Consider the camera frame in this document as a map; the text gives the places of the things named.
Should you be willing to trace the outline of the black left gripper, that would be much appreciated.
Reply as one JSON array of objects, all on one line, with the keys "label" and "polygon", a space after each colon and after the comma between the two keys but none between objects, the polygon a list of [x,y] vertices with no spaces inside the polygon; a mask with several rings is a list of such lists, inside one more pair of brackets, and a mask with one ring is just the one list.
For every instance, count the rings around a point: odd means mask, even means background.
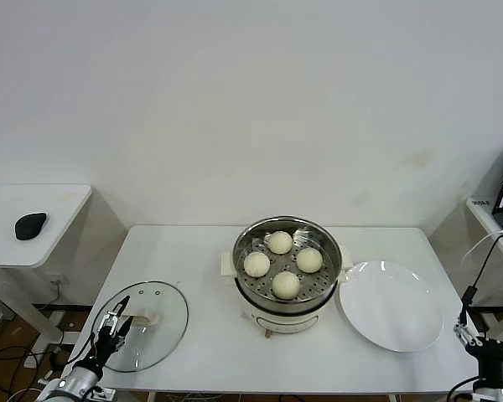
[{"label": "black left gripper", "polygon": [[125,296],[111,310],[107,311],[98,325],[97,340],[91,345],[90,356],[93,358],[110,358],[125,343],[134,317],[129,316],[114,334],[119,318],[127,307],[130,296]]}]

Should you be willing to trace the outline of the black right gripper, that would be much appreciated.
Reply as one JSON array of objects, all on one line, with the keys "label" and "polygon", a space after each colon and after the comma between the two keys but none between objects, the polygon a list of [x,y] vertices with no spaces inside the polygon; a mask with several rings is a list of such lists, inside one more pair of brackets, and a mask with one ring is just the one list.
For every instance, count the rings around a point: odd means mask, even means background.
[{"label": "black right gripper", "polygon": [[453,330],[464,347],[471,347],[480,377],[503,377],[503,341],[479,338],[479,333],[468,324],[466,309],[460,311]]}]

